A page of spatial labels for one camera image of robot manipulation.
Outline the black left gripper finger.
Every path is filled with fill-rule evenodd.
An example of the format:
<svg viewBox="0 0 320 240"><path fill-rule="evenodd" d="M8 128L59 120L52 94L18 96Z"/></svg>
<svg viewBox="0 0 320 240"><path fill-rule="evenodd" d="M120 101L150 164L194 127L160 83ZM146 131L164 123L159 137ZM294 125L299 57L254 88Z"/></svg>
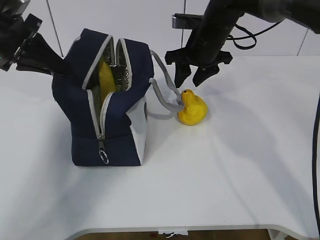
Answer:
<svg viewBox="0 0 320 240"><path fill-rule="evenodd" d="M54 74L54 70L52 70L48 62L40 59L19 59L16 61L16 70L22 72L36 72L46 75Z"/></svg>
<svg viewBox="0 0 320 240"><path fill-rule="evenodd" d="M40 33L36 33L28 45L28 58L47 61L54 74L67 75L68 63L65 62L45 41Z"/></svg>

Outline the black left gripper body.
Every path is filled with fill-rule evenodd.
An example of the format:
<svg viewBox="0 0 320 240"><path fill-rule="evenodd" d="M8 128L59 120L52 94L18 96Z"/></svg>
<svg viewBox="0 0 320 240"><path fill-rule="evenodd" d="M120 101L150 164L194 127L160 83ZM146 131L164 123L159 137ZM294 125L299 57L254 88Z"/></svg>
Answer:
<svg viewBox="0 0 320 240"><path fill-rule="evenodd" d="M21 14L0 14L0 69L8 71L12 64L22 70L34 63L32 59L33 38L42 20L33 14L23 19Z"/></svg>

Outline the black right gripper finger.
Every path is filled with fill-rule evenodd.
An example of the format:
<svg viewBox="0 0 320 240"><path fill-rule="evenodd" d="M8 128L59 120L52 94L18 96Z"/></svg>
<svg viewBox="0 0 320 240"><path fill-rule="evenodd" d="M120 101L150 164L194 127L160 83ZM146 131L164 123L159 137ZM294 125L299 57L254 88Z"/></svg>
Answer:
<svg viewBox="0 0 320 240"><path fill-rule="evenodd" d="M218 65L214 65L209 68L198 67L193 76L192 82L195 87L198 87L208 78L218 74L219 71L220 71L220 68Z"/></svg>
<svg viewBox="0 0 320 240"><path fill-rule="evenodd" d="M174 84L176 88L180 88L184 81L191 75L191 68L189 64L181 62L175 63Z"/></svg>

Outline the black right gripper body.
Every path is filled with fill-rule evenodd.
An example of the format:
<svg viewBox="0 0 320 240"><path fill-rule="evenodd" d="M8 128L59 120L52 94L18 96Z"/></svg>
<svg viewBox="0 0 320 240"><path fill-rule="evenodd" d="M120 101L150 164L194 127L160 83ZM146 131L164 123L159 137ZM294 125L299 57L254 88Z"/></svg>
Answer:
<svg viewBox="0 0 320 240"><path fill-rule="evenodd" d="M204 69L220 63L228 65L233 57L230 52L221 49L229 34L229 28L193 29L185 47L166 52L165 62L168 65L177 63Z"/></svg>

